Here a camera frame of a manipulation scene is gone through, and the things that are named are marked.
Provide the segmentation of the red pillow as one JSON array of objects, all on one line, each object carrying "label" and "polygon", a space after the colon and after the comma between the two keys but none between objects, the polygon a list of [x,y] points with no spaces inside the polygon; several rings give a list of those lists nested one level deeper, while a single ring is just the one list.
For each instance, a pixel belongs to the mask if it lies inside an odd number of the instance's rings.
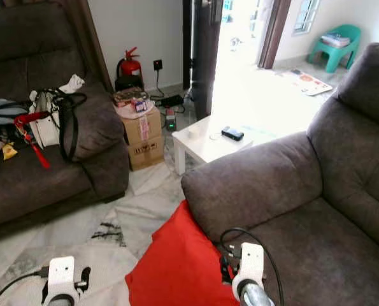
[{"label": "red pillow", "polygon": [[131,306],[240,306],[222,283],[220,257],[181,201],[125,277]]}]

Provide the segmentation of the teal plastic chair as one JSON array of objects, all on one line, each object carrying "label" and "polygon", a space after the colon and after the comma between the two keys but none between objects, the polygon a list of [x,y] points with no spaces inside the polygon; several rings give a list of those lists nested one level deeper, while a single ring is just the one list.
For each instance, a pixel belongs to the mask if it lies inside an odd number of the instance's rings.
[{"label": "teal plastic chair", "polygon": [[314,63],[320,55],[324,54],[328,58],[325,65],[326,72],[334,73],[337,67],[340,66],[343,58],[347,56],[348,59],[345,67],[350,69],[355,61],[360,46],[361,30],[353,24],[341,24],[326,33],[341,33],[341,35],[351,38],[352,42],[344,48],[334,48],[321,43],[321,41],[317,41],[311,53],[309,53],[308,63]]}]

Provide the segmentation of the white low table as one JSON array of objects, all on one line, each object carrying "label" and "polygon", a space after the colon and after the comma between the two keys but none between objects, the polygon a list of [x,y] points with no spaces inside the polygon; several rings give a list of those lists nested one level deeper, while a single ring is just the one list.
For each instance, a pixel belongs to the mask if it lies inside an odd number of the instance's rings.
[{"label": "white low table", "polygon": [[[189,126],[203,126],[206,131],[199,139],[189,139],[186,135],[186,129]],[[175,171],[179,175],[183,175],[187,171],[186,159],[188,156],[201,165],[247,147],[258,145],[269,137],[255,126],[239,124],[224,115],[210,115],[189,126],[171,133]],[[244,132],[245,136],[242,141],[234,141],[221,135],[224,126],[232,126],[236,130]]]}]

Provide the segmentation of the yellow tag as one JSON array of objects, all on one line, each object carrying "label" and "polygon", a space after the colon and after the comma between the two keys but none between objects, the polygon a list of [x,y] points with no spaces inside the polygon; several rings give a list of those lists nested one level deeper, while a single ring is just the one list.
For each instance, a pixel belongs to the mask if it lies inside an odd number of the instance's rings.
[{"label": "yellow tag", "polygon": [[3,160],[9,160],[17,155],[17,150],[14,148],[13,143],[5,143],[2,146]]}]

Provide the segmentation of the small device with green light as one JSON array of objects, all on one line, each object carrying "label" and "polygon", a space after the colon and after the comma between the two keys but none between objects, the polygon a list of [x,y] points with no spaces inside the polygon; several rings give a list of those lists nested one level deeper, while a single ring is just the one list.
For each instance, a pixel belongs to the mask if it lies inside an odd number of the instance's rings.
[{"label": "small device with green light", "polygon": [[165,126],[166,126],[166,131],[169,131],[169,132],[177,131],[176,111],[174,108],[167,108],[166,109]]}]

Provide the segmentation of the pink cloth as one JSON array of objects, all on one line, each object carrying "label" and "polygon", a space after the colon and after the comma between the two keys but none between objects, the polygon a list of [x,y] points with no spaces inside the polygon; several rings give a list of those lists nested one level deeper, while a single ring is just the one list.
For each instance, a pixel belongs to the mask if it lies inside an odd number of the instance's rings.
[{"label": "pink cloth", "polygon": [[139,119],[144,117],[154,105],[150,100],[131,100],[125,104],[117,103],[115,110],[122,119]]}]

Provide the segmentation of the grey bag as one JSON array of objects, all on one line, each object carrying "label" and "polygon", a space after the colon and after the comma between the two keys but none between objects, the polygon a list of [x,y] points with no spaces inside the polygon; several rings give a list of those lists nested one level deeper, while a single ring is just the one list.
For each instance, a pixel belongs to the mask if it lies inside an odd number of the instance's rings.
[{"label": "grey bag", "polygon": [[29,113],[29,103],[0,99],[0,141],[22,141],[23,136],[14,125],[14,119]]}]

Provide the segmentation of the patterned snack box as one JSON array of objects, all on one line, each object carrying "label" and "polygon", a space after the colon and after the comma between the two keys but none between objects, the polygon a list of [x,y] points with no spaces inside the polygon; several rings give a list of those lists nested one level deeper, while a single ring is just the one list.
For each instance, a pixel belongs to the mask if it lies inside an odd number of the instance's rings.
[{"label": "patterned snack box", "polygon": [[146,91],[144,91],[140,87],[130,87],[121,91],[117,91],[113,95],[115,105],[118,107],[127,105],[135,99],[146,100],[148,98],[149,98],[148,93],[146,93]]}]

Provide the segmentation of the crumpled white cloth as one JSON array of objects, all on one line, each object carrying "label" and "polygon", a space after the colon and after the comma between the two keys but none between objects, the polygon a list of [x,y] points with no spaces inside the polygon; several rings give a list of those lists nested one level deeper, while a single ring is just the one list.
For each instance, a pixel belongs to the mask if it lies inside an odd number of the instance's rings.
[{"label": "crumpled white cloth", "polygon": [[65,94],[76,93],[83,87],[85,80],[78,74],[73,74],[67,84],[61,85],[59,90]]}]

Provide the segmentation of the printed floor mat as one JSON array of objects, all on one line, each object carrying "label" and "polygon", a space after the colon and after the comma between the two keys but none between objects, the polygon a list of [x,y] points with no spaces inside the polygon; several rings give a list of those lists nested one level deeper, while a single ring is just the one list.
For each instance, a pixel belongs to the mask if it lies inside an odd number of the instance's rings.
[{"label": "printed floor mat", "polygon": [[317,96],[317,94],[326,93],[334,89],[332,85],[329,85],[299,69],[282,72],[280,73],[280,76],[306,96]]}]

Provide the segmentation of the dark door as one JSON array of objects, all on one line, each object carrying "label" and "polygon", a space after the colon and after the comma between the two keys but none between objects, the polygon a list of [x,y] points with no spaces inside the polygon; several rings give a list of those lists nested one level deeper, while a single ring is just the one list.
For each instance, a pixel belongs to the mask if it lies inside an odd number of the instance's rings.
[{"label": "dark door", "polygon": [[182,12],[183,86],[201,120],[211,114],[222,0],[182,0]]}]

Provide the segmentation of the red fire extinguisher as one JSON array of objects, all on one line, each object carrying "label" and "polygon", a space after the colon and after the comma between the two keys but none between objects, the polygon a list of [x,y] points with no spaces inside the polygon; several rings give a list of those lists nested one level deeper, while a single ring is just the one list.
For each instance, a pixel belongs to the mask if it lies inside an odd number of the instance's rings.
[{"label": "red fire extinguisher", "polygon": [[141,64],[137,61],[137,47],[125,51],[125,56],[117,62],[115,69],[116,79],[114,88],[116,92],[124,91],[132,87],[143,89],[143,77],[141,76]]}]

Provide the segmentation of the folded white cloth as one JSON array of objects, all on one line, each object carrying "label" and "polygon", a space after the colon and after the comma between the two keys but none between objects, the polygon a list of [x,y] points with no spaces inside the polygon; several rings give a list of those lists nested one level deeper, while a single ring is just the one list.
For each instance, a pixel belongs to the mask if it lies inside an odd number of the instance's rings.
[{"label": "folded white cloth", "polygon": [[320,41],[330,47],[344,48],[352,42],[352,39],[341,35],[341,33],[326,33],[320,37]]}]

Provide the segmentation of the glass window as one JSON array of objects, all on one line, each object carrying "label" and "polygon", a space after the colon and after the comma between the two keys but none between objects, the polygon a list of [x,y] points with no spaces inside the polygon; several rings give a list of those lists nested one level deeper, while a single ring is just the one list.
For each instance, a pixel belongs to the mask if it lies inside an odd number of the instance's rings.
[{"label": "glass window", "polygon": [[320,2],[321,0],[301,0],[299,13],[297,13],[294,22],[294,34],[309,33],[311,31]]}]

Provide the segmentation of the brown door frame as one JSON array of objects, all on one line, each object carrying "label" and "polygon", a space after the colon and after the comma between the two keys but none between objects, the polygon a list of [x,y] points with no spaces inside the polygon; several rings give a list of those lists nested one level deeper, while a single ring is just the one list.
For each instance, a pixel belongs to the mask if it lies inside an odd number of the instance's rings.
[{"label": "brown door frame", "polygon": [[271,0],[266,32],[258,53],[257,67],[271,69],[275,63],[292,0]]}]

